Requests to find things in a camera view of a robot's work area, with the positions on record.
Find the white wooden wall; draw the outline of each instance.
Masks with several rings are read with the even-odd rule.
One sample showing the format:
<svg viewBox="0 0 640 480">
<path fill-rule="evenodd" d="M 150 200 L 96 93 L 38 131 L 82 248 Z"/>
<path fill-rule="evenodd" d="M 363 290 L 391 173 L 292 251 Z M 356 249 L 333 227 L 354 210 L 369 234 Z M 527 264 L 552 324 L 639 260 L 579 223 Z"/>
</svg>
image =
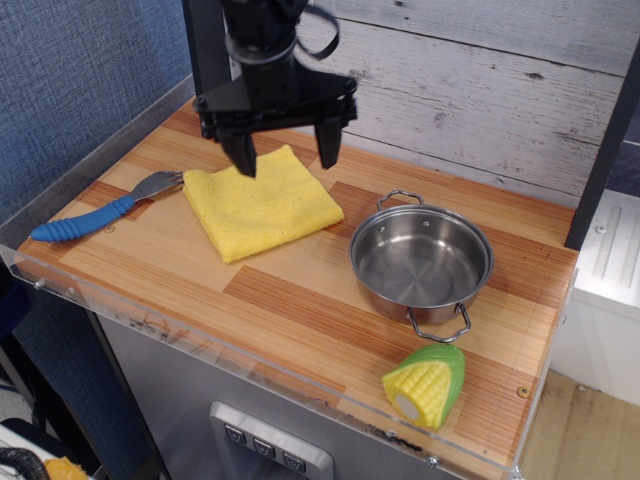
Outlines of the white wooden wall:
<svg viewBox="0 0 640 480">
<path fill-rule="evenodd" d="M 343 142 L 577 206 L 640 38 L 639 0 L 315 0 L 358 79 Z M 311 46 L 331 27 L 303 15 Z"/>
</svg>

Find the fork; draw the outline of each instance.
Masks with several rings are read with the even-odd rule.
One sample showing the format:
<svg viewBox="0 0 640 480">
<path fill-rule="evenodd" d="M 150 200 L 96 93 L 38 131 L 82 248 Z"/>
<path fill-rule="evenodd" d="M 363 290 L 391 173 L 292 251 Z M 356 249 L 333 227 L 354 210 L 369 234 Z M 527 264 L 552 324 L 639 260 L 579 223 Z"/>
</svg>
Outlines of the fork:
<svg viewBox="0 0 640 480">
<path fill-rule="evenodd" d="M 73 240 L 106 227 L 127 213 L 138 200 L 149 198 L 168 188 L 182 185 L 182 183 L 182 172 L 153 173 L 138 183 L 129 195 L 120 197 L 94 212 L 79 217 L 43 223 L 31 232 L 30 237 L 42 242 Z"/>
</svg>

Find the wooden countertop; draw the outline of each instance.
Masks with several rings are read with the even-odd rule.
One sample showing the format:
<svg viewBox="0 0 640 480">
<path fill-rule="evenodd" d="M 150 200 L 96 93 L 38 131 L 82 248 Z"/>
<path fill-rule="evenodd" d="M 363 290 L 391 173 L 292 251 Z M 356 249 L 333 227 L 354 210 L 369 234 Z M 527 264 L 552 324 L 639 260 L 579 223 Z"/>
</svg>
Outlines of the wooden countertop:
<svg viewBox="0 0 640 480">
<path fill-rule="evenodd" d="M 299 132 L 262 133 L 254 141 L 259 154 L 291 145 L 342 206 L 345 220 L 224 265 L 186 197 L 165 192 L 82 239 L 27 240 L 19 268 L 92 310 L 142 322 L 162 330 L 166 341 L 242 364 L 292 398 L 315 399 L 329 415 L 365 425 L 395 446 L 436 454 L 460 474 L 504 476 L 542 388 L 577 258 L 562 246 L 573 210 L 344 145 L 338 164 L 325 171 L 315 139 Z M 227 166 L 220 147 L 201 138 L 187 104 L 56 218 L 102 206 L 156 170 Z M 380 382 L 429 342 L 408 322 L 377 314 L 349 263 L 355 228 L 376 212 L 380 197 L 398 188 L 476 223 L 495 254 L 493 275 L 469 309 L 472 329 L 456 342 L 466 354 L 466 382 L 445 425 L 433 432 L 401 422 Z M 431 330 L 448 336 L 461 322 Z M 395 438 L 384 435 L 391 430 Z"/>
</svg>

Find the black pole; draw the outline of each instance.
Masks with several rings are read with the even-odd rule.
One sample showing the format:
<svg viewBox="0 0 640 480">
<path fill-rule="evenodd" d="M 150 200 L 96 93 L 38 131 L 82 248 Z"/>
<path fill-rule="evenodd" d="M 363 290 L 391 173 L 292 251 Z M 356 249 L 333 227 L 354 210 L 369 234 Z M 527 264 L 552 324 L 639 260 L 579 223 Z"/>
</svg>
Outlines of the black pole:
<svg viewBox="0 0 640 480">
<path fill-rule="evenodd" d="M 611 114 L 598 156 L 582 192 L 582 198 L 573 217 L 565 247 L 580 250 L 596 213 L 602 193 L 607 185 L 613 163 L 624 141 L 627 128 L 640 98 L 640 42 L 631 59 L 620 96 Z"/>
<path fill-rule="evenodd" d="M 218 0 L 183 0 L 196 95 L 231 81 L 229 54 L 224 44 L 222 6 Z"/>
</svg>

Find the pot handle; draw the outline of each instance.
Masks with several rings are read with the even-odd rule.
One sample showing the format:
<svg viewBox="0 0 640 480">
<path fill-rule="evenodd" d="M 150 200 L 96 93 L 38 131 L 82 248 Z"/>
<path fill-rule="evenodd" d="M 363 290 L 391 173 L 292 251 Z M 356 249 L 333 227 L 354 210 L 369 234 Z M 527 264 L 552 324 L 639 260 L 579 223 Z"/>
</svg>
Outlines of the pot handle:
<svg viewBox="0 0 640 480">
<path fill-rule="evenodd" d="M 378 211 L 382 210 L 382 202 L 386 202 L 394 195 L 405 195 L 407 197 L 417 198 L 418 200 L 420 200 L 420 205 L 424 205 L 424 200 L 419 194 L 407 192 L 405 190 L 394 190 L 393 192 L 387 193 L 384 197 L 378 200 Z"/>
<path fill-rule="evenodd" d="M 413 315 L 413 310 L 411 307 L 409 307 L 409 319 L 411 320 L 411 323 L 413 324 L 413 329 L 416 331 L 418 336 L 422 338 L 427 338 L 429 340 L 434 340 L 440 343 L 451 343 L 454 340 L 457 340 L 458 337 L 463 333 L 467 333 L 469 330 L 471 330 L 471 320 L 469 319 L 469 315 L 467 314 L 467 309 L 464 307 L 462 303 L 457 303 L 453 312 L 456 313 L 458 310 L 462 312 L 462 316 L 464 317 L 464 324 L 465 324 L 464 328 L 461 328 L 460 330 L 458 330 L 456 333 L 454 333 L 452 336 L 448 338 L 442 338 L 436 335 L 431 335 L 430 333 L 422 332 L 420 330 L 420 327 L 418 327 L 418 322 L 416 321 L 416 317 Z"/>
</svg>

